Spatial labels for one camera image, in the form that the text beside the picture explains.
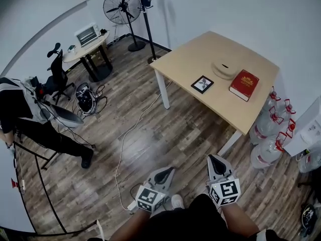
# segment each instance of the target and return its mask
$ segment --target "red book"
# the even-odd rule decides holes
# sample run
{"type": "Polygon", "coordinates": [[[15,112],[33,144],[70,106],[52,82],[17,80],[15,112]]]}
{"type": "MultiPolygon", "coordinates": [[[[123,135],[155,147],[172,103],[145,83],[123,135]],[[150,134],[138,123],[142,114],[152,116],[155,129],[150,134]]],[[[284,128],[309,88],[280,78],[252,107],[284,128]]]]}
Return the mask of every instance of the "red book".
{"type": "Polygon", "coordinates": [[[248,101],[259,82],[259,78],[246,70],[242,70],[230,85],[230,91],[245,101],[248,101]]]}

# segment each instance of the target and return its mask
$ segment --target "white sneaker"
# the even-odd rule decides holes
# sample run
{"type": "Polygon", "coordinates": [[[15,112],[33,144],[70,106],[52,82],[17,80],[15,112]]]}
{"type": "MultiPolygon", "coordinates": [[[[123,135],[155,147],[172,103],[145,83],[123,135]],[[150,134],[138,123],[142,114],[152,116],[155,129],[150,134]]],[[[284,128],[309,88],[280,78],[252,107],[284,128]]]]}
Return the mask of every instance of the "white sneaker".
{"type": "Polygon", "coordinates": [[[172,207],[173,207],[173,210],[176,208],[185,209],[183,198],[180,195],[176,194],[172,196],[172,207]]]}

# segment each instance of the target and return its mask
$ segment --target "black office chair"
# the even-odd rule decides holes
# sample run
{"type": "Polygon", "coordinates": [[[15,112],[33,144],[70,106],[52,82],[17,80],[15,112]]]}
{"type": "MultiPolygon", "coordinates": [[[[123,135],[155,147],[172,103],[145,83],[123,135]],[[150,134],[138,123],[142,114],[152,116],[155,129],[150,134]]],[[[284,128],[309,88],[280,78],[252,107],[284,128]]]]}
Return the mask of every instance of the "black office chair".
{"type": "Polygon", "coordinates": [[[51,63],[51,67],[47,69],[51,70],[52,76],[50,76],[46,82],[46,89],[48,90],[48,94],[53,94],[57,91],[57,93],[53,96],[53,100],[56,101],[56,105],[61,95],[68,97],[68,100],[70,100],[70,96],[65,94],[64,91],[70,86],[75,86],[74,83],[70,83],[69,85],[67,85],[68,77],[62,68],[62,49],[60,50],[60,52],[58,52],[57,50],[59,48],[60,43],[56,43],[55,48],[47,54],[48,58],[53,54],[58,54],[55,60],[51,63]]]}

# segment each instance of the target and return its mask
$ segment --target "forearm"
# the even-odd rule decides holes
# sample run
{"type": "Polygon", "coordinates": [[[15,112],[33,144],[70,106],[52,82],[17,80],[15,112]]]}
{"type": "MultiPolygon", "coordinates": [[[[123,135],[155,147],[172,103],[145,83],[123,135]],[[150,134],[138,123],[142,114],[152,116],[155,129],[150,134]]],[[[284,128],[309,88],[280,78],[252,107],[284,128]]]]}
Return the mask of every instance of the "forearm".
{"type": "Polygon", "coordinates": [[[2,130],[0,130],[0,139],[5,141],[9,146],[11,146],[14,142],[14,132],[10,131],[6,134],[2,130]]]}
{"type": "Polygon", "coordinates": [[[123,226],[121,226],[109,241],[127,241],[135,237],[150,218],[150,212],[139,209],[123,226]]]}
{"type": "Polygon", "coordinates": [[[9,145],[9,146],[12,146],[12,144],[14,143],[14,132],[13,131],[10,131],[8,133],[5,133],[4,134],[5,136],[5,142],[9,145]]]}
{"type": "Polygon", "coordinates": [[[2,130],[0,130],[0,139],[2,139],[3,141],[7,142],[7,139],[4,135],[4,132],[2,130]]]}
{"type": "Polygon", "coordinates": [[[237,205],[237,203],[222,206],[222,211],[230,231],[249,237],[260,230],[250,217],[237,205]]]}

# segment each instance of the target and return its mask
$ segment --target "picture frame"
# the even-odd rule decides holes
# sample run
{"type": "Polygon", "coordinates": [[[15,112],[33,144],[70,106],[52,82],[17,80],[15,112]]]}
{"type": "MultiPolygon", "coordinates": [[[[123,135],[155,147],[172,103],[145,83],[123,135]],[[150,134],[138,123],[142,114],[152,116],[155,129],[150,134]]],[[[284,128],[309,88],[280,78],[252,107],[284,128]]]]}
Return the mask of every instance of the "picture frame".
{"type": "Polygon", "coordinates": [[[196,80],[191,87],[197,90],[199,93],[204,94],[214,84],[209,78],[202,75],[198,80],[196,80]]]}

